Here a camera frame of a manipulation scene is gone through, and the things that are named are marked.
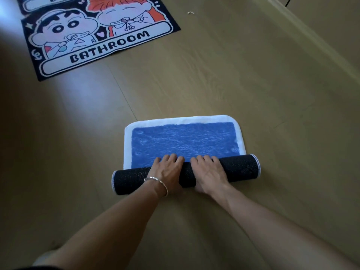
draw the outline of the wooden floor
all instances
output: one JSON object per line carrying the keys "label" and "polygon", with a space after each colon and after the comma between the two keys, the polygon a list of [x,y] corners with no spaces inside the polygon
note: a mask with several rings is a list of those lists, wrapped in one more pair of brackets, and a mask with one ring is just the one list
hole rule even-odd
{"label": "wooden floor", "polygon": [[[360,87],[252,0],[163,2],[181,31],[38,82],[16,0],[0,0],[0,269],[31,264],[121,199],[110,177],[129,123],[217,114],[262,164],[235,186],[360,263]],[[270,268],[189,189],[161,202],[129,269]]]}

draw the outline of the cartoon eye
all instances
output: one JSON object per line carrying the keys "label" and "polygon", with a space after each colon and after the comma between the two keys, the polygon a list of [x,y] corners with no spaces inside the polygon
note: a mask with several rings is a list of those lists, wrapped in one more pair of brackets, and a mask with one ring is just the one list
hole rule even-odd
{"label": "cartoon eye", "polygon": [[53,29],[52,29],[52,31],[54,32],[54,33],[60,33],[61,31],[63,31],[64,30],[64,27],[62,26],[62,25],[57,25],[56,27],[54,27]]}
{"label": "cartoon eye", "polygon": [[79,25],[79,21],[71,21],[68,23],[69,28],[74,28],[77,27],[78,25]]}

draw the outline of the white star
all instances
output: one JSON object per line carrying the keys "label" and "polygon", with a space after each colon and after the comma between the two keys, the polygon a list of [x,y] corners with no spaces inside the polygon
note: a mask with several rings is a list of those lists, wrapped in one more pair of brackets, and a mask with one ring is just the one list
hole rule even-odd
{"label": "white star", "polygon": [[26,23],[25,27],[32,29],[33,24]]}

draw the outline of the cartoon boy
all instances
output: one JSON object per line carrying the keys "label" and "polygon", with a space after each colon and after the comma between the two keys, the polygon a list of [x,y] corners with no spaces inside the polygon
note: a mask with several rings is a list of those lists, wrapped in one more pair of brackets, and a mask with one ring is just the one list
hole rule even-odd
{"label": "cartoon boy", "polygon": [[88,0],[87,10],[100,13],[100,24],[108,26],[109,37],[138,30],[159,21],[165,21],[148,0]]}
{"label": "cartoon boy", "polygon": [[34,34],[29,41],[42,46],[48,59],[55,58],[96,42],[92,34],[98,22],[79,9],[56,9],[44,14],[36,22]]}

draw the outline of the white stitched edge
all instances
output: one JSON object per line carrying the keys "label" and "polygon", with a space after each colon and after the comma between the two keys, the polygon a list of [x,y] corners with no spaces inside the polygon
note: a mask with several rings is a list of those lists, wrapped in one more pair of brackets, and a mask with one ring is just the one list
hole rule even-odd
{"label": "white stitched edge", "polygon": [[113,172],[113,175],[112,175],[112,177],[111,177],[111,186],[112,186],[112,188],[113,188],[113,192],[116,194],[116,191],[115,191],[115,182],[114,182],[114,180],[115,180],[115,173],[116,173],[117,171],[114,171]]}
{"label": "white stitched edge", "polygon": [[163,126],[168,124],[192,124],[192,123],[215,123],[215,122],[232,122],[234,124],[236,141],[238,143],[240,155],[245,155],[245,145],[239,124],[234,118],[228,115],[210,115],[197,117],[176,117],[176,118],[161,118],[146,121],[136,121],[129,124],[125,128],[124,133],[124,170],[131,168],[131,139],[133,130],[135,128]]}
{"label": "white stitched edge", "polygon": [[256,161],[256,163],[257,163],[257,167],[258,167],[258,169],[259,169],[259,172],[258,172],[258,174],[257,174],[257,178],[259,178],[259,177],[260,177],[260,174],[261,174],[260,162],[259,162],[258,158],[257,158],[255,155],[253,155],[252,153],[251,153],[250,155],[255,159],[255,161]]}

